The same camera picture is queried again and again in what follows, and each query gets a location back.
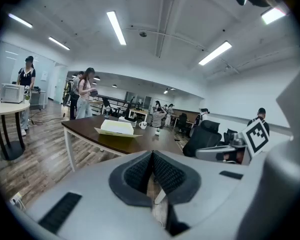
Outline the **white rectangular box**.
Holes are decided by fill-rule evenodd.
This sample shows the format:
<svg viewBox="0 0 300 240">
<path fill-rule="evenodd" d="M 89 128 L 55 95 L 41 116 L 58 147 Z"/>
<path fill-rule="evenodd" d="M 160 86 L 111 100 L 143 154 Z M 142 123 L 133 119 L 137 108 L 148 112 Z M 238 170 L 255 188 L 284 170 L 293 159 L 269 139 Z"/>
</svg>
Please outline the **white rectangular box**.
<svg viewBox="0 0 300 240">
<path fill-rule="evenodd" d="M 123 122 L 123 123 L 129 123 L 129 124 L 131 124 L 132 127 L 135 127 L 137 124 L 136 118 L 129 118 L 129 117 L 125 118 L 125 117 L 121 116 L 118 118 L 118 121 Z"/>
</svg>

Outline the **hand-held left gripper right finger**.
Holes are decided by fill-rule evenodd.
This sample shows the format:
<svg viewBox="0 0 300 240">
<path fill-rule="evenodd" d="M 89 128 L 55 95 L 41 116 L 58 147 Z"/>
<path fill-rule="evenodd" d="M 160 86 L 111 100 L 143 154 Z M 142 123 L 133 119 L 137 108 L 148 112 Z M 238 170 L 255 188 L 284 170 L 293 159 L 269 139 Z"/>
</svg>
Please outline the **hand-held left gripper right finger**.
<svg viewBox="0 0 300 240">
<path fill-rule="evenodd" d="M 153 240 L 238 240 L 245 214 L 262 177 L 263 155 L 249 165 L 227 164 L 156 152 L 185 180 L 167 198 L 180 233 L 153 224 Z"/>
</svg>

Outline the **black metal railing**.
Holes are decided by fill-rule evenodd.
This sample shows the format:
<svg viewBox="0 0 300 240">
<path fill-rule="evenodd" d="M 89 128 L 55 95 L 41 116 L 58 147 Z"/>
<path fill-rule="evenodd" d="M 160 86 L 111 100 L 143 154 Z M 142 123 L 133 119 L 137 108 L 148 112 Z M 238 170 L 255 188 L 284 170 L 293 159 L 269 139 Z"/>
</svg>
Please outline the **black metal railing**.
<svg viewBox="0 0 300 240">
<path fill-rule="evenodd" d="M 98 94 L 95 97 L 90 97 L 89 99 L 89 104 L 91 106 L 93 115 L 103 115 L 106 113 L 107 108 L 104 104 L 104 101 L 107 101 L 106 104 L 109 104 L 109 107 L 112 110 L 110 115 L 115 114 L 119 116 L 125 115 L 128 105 L 132 104 L 126 100 Z"/>
</svg>

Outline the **dark brown wooden table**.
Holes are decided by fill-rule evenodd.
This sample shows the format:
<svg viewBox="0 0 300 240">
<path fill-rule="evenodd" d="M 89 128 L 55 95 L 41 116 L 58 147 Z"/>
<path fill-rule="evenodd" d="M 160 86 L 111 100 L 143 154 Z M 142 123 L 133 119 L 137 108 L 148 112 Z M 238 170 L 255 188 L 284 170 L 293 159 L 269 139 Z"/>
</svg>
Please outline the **dark brown wooden table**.
<svg viewBox="0 0 300 240">
<path fill-rule="evenodd" d="M 138 125 L 133 128 L 132 136 L 100 134 L 97 130 L 102 125 L 118 125 L 116 117 L 104 118 L 103 115 L 85 117 L 81 119 L 63 121 L 64 140 L 69 163 L 73 172 L 77 170 L 71 136 L 75 136 L 90 145 L 103 149 L 107 152 L 124 156 L 141 151 L 159 150 L 182 155 L 182 149 L 175 141 L 174 134 L 168 130 L 161 130 L 156 135 L 154 127 L 141 129 Z"/>
</svg>

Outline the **light wooden desk white legs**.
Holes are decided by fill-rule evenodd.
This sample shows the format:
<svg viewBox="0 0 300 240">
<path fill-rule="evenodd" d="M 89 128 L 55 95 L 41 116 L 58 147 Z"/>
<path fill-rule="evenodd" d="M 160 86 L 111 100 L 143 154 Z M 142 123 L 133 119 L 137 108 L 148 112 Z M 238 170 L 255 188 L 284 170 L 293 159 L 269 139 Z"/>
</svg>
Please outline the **light wooden desk white legs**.
<svg viewBox="0 0 300 240">
<path fill-rule="evenodd" d="M 130 118 L 132 118 L 134 114 L 144 116 L 144 121 L 146 122 L 148 114 L 149 114 L 149 111 L 148 110 L 137 110 L 135 108 L 130 109 L 128 116 Z"/>
</svg>

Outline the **white floor socket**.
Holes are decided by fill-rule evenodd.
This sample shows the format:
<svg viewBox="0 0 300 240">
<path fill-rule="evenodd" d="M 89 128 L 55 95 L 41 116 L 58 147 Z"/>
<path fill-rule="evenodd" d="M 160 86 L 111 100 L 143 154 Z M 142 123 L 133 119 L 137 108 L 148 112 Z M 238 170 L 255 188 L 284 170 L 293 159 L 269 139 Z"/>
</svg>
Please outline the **white floor socket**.
<svg viewBox="0 0 300 240">
<path fill-rule="evenodd" d="M 17 192 L 9 201 L 12 205 L 22 206 L 21 198 L 22 195 L 19 192 Z"/>
</svg>

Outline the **black mesh office chair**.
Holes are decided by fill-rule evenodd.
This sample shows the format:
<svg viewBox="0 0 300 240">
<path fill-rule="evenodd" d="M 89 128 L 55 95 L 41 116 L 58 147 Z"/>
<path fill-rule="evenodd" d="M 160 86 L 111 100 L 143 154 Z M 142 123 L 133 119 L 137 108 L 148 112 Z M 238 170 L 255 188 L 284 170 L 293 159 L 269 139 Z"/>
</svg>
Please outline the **black mesh office chair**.
<svg viewBox="0 0 300 240">
<path fill-rule="evenodd" d="M 237 134 L 238 132 L 235 130 L 227 129 L 227 132 L 223 134 L 224 144 L 229 145 L 230 141 L 234 139 L 234 134 Z"/>
<path fill-rule="evenodd" d="M 187 127 L 187 115 L 185 113 L 182 113 L 178 118 L 178 129 L 180 134 L 184 134 L 188 127 Z"/>
<path fill-rule="evenodd" d="M 124 102 L 120 99 L 103 97 L 102 102 L 104 114 L 107 113 L 109 116 L 118 118 L 125 112 L 123 110 Z"/>
<path fill-rule="evenodd" d="M 195 157 L 196 150 L 217 146 L 222 135 L 219 133 L 220 123 L 203 120 L 201 124 L 194 128 L 194 131 L 183 147 L 182 152 L 186 157 Z"/>
</svg>

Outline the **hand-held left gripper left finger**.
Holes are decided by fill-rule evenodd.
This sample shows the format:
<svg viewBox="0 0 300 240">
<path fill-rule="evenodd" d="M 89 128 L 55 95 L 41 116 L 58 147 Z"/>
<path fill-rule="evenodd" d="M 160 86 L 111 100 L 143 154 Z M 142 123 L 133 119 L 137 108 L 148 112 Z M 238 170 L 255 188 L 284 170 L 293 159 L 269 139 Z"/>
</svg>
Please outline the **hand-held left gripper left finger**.
<svg viewBox="0 0 300 240">
<path fill-rule="evenodd" d="M 109 177 L 133 153 L 85 166 L 42 194 L 26 214 L 38 222 L 66 193 L 81 195 L 72 213 L 57 232 L 65 240 L 169 240 L 170 235 L 149 207 L 126 205 L 111 190 Z"/>
</svg>

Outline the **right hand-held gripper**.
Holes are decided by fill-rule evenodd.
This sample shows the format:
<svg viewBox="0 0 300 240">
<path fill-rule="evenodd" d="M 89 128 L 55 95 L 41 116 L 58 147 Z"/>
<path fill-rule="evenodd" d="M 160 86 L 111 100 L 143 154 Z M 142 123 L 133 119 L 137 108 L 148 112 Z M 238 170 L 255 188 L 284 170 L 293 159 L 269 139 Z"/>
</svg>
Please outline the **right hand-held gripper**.
<svg viewBox="0 0 300 240">
<path fill-rule="evenodd" d="M 241 132 L 235 133 L 228 145 L 217 153 L 216 147 L 197 149 L 195 157 L 203 161 L 219 161 L 248 165 L 253 157 L 260 154 L 269 142 L 269 135 L 261 120 L 256 120 Z"/>
</svg>

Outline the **white box-shaped appliance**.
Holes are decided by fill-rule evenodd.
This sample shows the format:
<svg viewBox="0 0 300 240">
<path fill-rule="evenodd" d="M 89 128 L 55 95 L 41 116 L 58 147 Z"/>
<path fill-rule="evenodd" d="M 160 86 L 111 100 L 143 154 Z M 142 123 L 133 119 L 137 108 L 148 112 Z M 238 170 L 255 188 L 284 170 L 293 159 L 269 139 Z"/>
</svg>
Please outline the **white box-shaped appliance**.
<svg viewBox="0 0 300 240">
<path fill-rule="evenodd" d="M 0 100 L 3 103 L 19 104 L 24 101 L 25 87 L 23 85 L 2 83 Z"/>
</svg>

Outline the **long ceiling light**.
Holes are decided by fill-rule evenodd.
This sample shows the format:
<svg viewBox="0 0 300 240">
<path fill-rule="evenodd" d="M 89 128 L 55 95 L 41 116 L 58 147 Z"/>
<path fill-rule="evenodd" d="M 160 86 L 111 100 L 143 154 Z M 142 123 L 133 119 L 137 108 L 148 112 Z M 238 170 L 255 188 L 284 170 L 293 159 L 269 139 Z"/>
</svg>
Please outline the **long ceiling light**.
<svg viewBox="0 0 300 240">
<path fill-rule="evenodd" d="M 213 50 L 205 58 L 203 58 L 198 64 L 201 66 L 206 65 L 210 61 L 214 60 L 215 58 L 229 50 L 231 47 L 232 45 L 228 41 L 223 42 L 220 46 L 218 46 L 215 50 Z"/>
<path fill-rule="evenodd" d="M 120 27 L 120 24 L 119 24 L 116 13 L 114 11 L 109 11 L 106 14 L 107 14 L 107 17 L 108 17 L 111 25 L 112 25 L 112 28 L 113 28 L 113 30 L 116 34 L 116 37 L 117 37 L 120 45 L 126 46 L 127 44 L 126 44 L 124 35 L 122 33 L 122 29 Z"/>
<path fill-rule="evenodd" d="M 18 16 L 14 15 L 12 13 L 9 13 L 8 17 L 11 18 L 11 19 L 13 19 L 13 20 L 15 20 L 15 21 L 17 21 L 18 23 L 20 23 L 20 24 L 28 27 L 28 28 L 32 28 L 33 27 L 33 25 L 31 23 L 23 20 L 22 18 L 19 18 Z"/>
<path fill-rule="evenodd" d="M 69 47 L 67 47 L 65 44 L 62 44 L 61 42 L 59 42 L 59 41 L 56 40 L 55 38 L 49 36 L 48 39 L 49 39 L 50 41 L 52 41 L 53 43 L 57 44 L 58 46 L 62 47 L 63 49 L 65 49 L 65 50 L 67 50 L 67 51 L 70 50 Z"/>
<path fill-rule="evenodd" d="M 263 22 L 268 25 L 282 17 L 285 17 L 286 13 L 280 10 L 279 8 L 272 8 L 267 10 L 261 15 Z"/>
</svg>

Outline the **round beige table black base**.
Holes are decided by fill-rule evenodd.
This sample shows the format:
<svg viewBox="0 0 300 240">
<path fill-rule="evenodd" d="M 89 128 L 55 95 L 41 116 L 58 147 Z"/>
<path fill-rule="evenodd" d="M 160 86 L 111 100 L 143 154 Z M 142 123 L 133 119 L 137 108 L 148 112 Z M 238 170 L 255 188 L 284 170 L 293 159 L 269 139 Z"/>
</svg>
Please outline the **round beige table black base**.
<svg viewBox="0 0 300 240">
<path fill-rule="evenodd" d="M 13 161 L 19 158 L 25 151 L 25 144 L 21 132 L 19 112 L 30 108 L 30 103 L 25 100 L 21 103 L 7 103 L 0 99 L 0 148 L 1 157 L 5 161 Z M 16 123 L 16 132 L 18 141 L 10 141 L 7 126 L 6 115 L 14 114 Z"/>
</svg>

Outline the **pale green panel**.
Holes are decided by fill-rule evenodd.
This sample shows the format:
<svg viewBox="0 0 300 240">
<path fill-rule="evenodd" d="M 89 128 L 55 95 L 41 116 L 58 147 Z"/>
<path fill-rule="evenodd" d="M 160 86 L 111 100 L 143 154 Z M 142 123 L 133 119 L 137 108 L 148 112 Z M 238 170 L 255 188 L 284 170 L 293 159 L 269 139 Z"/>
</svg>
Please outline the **pale green panel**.
<svg viewBox="0 0 300 240">
<path fill-rule="evenodd" d="M 136 138 L 139 134 L 134 134 L 134 129 L 129 122 L 121 122 L 105 119 L 100 128 L 94 128 L 98 134 L 116 137 Z"/>
</svg>

